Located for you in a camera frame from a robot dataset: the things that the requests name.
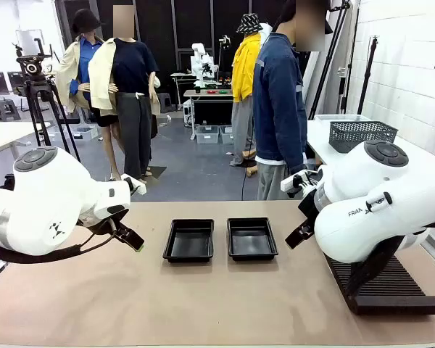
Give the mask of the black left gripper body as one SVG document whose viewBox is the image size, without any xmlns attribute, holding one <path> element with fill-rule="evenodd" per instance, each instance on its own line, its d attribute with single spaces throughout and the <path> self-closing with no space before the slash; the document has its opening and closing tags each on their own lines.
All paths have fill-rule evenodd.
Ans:
<svg viewBox="0 0 435 348">
<path fill-rule="evenodd" d="M 127 213 L 127 211 L 117 212 L 97 223 L 82 223 L 82 226 L 96 235 L 128 235 L 131 229 L 122 223 L 122 219 L 127 215 Z"/>
</svg>

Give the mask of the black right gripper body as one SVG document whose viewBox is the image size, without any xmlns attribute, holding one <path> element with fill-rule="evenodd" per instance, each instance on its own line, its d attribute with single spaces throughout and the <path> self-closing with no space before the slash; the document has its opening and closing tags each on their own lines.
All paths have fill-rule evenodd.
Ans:
<svg viewBox="0 0 435 348">
<path fill-rule="evenodd" d="M 306 217 L 306 220 L 297 229 L 301 235 L 312 235 L 314 233 L 315 220 L 322 209 L 318 202 L 317 191 L 316 188 L 313 189 L 298 205 L 298 209 Z"/>
</svg>

